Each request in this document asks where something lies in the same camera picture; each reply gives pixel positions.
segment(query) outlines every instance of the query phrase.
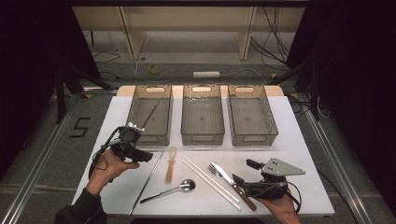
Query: white table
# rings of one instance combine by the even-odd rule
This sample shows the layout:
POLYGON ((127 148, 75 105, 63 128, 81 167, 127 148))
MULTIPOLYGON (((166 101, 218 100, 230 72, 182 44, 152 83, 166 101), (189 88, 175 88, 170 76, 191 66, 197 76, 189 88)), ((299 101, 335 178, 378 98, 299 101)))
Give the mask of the white table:
MULTIPOLYGON (((174 86, 173 90, 180 91, 179 88, 182 87, 174 86)), ((104 188, 101 195, 105 211, 108 214, 128 215, 131 208, 136 204, 132 213, 133 217, 270 216, 271 213, 268 209, 254 199, 251 199, 251 201, 257 205, 258 209, 251 211, 224 179, 215 178, 206 168, 210 161, 215 161, 229 175, 236 174, 247 182, 257 182, 262 179, 260 171, 246 166, 246 159, 267 163, 272 157, 275 157, 305 170, 305 175, 287 176, 288 181, 295 184, 302 194, 303 204, 299 213, 300 216, 330 216, 334 214, 332 204, 318 176, 287 97, 269 96, 268 100, 279 132, 275 142, 270 147, 234 147, 232 145, 225 96, 222 97, 225 126, 222 146, 193 147, 182 145, 180 133, 182 97, 174 95, 170 145, 168 147, 139 147, 140 149, 152 150, 154 152, 152 160, 141 162, 139 169, 125 172, 104 188), (176 164, 172 184, 165 184, 170 147, 177 148, 176 164), (207 174, 213 176, 212 178, 238 198, 240 201, 238 205, 241 210, 237 210, 184 164, 183 155, 207 174), (158 166, 145 187, 156 162, 158 162, 158 166), (196 188, 193 191, 176 192, 146 203, 136 203, 137 200, 140 201, 155 193, 175 188, 187 178, 196 182, 196 188)), ((92 155, 107 140, 115 128, 125 124, 131 102, 132 97, 113 97, 92 155)), ((88 182, 90 165, 91 161, 88 161, 73 202, 76 201, 88 182)), ((294 197, 298 199, 296 189, 290 186, 290 190, 294 197)))

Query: spoon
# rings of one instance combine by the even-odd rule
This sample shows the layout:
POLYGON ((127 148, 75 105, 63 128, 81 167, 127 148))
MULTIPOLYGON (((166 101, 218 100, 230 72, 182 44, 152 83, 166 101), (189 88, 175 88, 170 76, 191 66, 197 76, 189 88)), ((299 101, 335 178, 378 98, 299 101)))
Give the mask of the spoon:
POLYGON ((142 201, 140 201, 140 203, 145 203, 145 202, 147 202, 147 201, 149 201, 151 199, 157 198, 157 197, 159 197, 161 195, 164 195, 164 194, 173 193, 173 192, 176 192, 176 191, 179 191, 179 190, 181 190, 181 191, 189 191, 189 190, 192 190, 192 189, 195 189, 195 182, 193 180, 191 180, 191 179, 186 179, 183 182, 181 182, 180 186, 178 186, 177 188, 169 189, 167 191, 154 194, 151 197, 148 197, 147 199, 143 199, 142 201))

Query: white chopstick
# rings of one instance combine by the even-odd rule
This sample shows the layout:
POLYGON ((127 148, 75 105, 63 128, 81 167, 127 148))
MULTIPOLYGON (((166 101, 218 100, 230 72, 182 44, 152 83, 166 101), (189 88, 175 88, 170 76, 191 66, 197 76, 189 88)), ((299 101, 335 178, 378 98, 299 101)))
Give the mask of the white chopstick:
POLYGON ((230 195, 236 202, 239 203, 239 200, 237 200, 230 192, 227 191, 227 189, 225 189, 224 187, 222 187, 218 182, 216 182, 214 179, 212 179, 212 177, 210 177, 209 175, 207 175, 204 171, 202 171, 198 166, 196 166, 192 161, 190 161, 189 159, 187 159, 186 156, 184 156, 184 159, 186 159, 187 161, 189 161, 195 168, 197 168, 199 171, 201 171, 201 173, 203 173, 207 178, 209 178, 213 183, 215 183, 219 188, 221 188, 224 192, 226 192, 228 195, 230 195))
POLYGON ((213 189, 215 189, 219 194, 221 194, 229 203, 231 203, 233 206, 235 206, 238 210, 241 210, 241 207, 238 206, 233 200, 231 200, 227 195, 225 195, 223 192, 221 192, 216 186, 214 186, 212 183, 210 183, 206 178, 204 178, 203 175, 198 173, 192 166, 190 166, 186 161, 183 161, 186 165, 188 165, 198 176, 200 176, 206 183, 208 183, 213 189))

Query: sleeve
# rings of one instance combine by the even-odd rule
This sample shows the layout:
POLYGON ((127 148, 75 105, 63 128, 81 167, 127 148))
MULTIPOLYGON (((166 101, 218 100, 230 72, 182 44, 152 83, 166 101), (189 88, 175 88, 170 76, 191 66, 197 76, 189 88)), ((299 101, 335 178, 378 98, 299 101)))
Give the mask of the sleeve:
POLYGON ((73 205, 68 205, 56 213, 55 224, 107 223, 100 196, 93 196, 83 190, 73 205))

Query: gray plastic basket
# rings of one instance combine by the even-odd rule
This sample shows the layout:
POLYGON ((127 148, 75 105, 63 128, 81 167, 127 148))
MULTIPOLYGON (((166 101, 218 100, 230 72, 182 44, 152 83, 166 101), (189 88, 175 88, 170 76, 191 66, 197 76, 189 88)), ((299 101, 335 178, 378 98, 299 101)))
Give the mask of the gray plastic basket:
POLYGON ((182 113, 183 145, 222 145, 224 119, 219 85, 185 85, 182 113))
POLYGON ((228 109, 234 146, 271 146, 278 134, 264 86, 229 86, 228 109))
POLYGON ((136 86, 127 122, 141 127, 157 105, 142 133, 138 146, 168 146, 172 118, 172 86, 136 86))

